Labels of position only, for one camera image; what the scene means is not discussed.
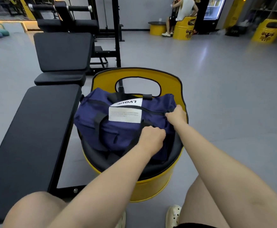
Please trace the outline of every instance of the zipper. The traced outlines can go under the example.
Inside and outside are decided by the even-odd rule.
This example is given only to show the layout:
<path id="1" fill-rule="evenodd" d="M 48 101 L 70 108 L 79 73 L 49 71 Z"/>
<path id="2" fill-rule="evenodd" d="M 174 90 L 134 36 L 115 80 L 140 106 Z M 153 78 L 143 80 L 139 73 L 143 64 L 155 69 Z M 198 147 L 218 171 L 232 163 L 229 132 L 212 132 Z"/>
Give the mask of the zipper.
<path id="1" fill-rule="evenodd" d="M 107 107 L 110 107 L 110 105 L 108 105 L 107 103 L 103 102 L 103 101 L 100 101 L 100 100 L 93 100 L 93 99 L 89 99 L 88 102 L 90 103 L 97 103 L 97 104 L 101 104 L 101 105 L 104 105 L 104 106 L 107 106 Z M 125 106 L 115 106 L 115 107 L 118 107 L 118 108 L 132 108 L 132 109 L 141 109 L 147 113 L 151 113 L 151 114 L 159 114 L 159 115 L 164 115 L 167 113 L 166 112 L 154 112 L 154 111 L 151 111 L 151 110 L 148 110 L 144 107 L 141 107 L 141 106 L 137 106 L 137 105 L 125 105 Z"/>

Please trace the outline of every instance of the white label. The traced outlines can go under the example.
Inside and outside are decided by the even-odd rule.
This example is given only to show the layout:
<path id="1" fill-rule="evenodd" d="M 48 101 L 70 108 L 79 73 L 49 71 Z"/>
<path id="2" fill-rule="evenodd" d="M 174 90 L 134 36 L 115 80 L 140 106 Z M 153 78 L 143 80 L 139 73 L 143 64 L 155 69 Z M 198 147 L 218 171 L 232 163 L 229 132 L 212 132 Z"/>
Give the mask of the white label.
<path id="1" fill-rule="evenodd" d="M 125 105 L 141 106 L 142 103 L 143 103 L 143 99 L 142 98 L 135 98 L 135 99 L 130 99 L 130 100 L 126 100 L 126 101 L 120 101 L 120 102 L 114 103 L 114 104 L 112 104 L 110 106 L 112 106 L 112 107 L 125 106 Z"/>
<path id="2" fill-rule="evenodd" d="M 109 107 L 109 121 L 140 123 L 141 109 Z"/>

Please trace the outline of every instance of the beverage refrigerator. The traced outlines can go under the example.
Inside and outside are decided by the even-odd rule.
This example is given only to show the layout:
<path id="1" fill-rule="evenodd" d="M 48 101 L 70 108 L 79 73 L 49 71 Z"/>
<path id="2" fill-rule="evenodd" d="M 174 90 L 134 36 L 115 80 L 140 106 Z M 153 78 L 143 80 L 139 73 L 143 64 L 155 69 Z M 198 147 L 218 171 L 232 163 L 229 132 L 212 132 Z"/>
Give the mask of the beverage refrigerator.
<path id="1" fill-rule="evenodd" d="M 196 3 L 199 8 L 195 30 L 199 34 L 215 31 L 225 0 L 201 0 Z"/>

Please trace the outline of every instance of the hand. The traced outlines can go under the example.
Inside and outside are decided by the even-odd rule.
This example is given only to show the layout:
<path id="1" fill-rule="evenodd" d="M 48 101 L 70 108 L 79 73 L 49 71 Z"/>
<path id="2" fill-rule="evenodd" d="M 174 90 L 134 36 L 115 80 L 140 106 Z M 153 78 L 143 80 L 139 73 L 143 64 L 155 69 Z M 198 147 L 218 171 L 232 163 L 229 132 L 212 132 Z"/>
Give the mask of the hand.
<path id="1" fill-rule="evenodd" d="M 151 158 L 163 147 L 163 140 L 165 137 L 166 131 L 164 129 L 145 126 L 141 131 L 137 145 L 140 146 L 144 152 L 147 152 Z"/>
<path id="2" fill-rule="evenodd" d="M 168 122 L 173 126 L 177 126 L 181 123 L 187 123 L 186 112 L 183 111 L 183 108 L 180 105 L 177 105 L 173 112 L 166 113 Z"/>

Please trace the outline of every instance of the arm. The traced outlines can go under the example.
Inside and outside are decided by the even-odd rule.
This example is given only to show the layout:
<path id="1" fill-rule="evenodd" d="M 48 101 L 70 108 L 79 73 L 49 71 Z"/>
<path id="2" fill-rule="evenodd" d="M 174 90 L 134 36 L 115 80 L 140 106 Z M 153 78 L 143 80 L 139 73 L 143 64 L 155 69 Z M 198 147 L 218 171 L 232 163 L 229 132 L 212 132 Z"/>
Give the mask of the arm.
<path id="1" fill-rule="evenodd" d="M 277 194 L 253 171 L 190 127 L 181 106 L 166 116 L 228 225 L 277 227 Z"/>
<path id="2" fill-rule="evenodd" d="M 176 8 L 179 7 L 182 3 L 184 2 L 184 0 L 180 0 L 179 2 L 175 3 L 175 1 L 172 3 L 172 8 Z"/>
<path id="3" fill-rule="evenodd" d="M 165 130 L 145 127 L 138 144 L 89 183 L 49 228 L 114 227 L 143 169 L 163 146 Z"/>
<path id="4" fill-rule="evenodd" d="M 197 5 L 194 3 L 194 11 L 193 11 L 191 17 L 195 17 L 195 15 L 197 14 L 198 11 L 199 11 L 199 9 L 198 9 Z"/>

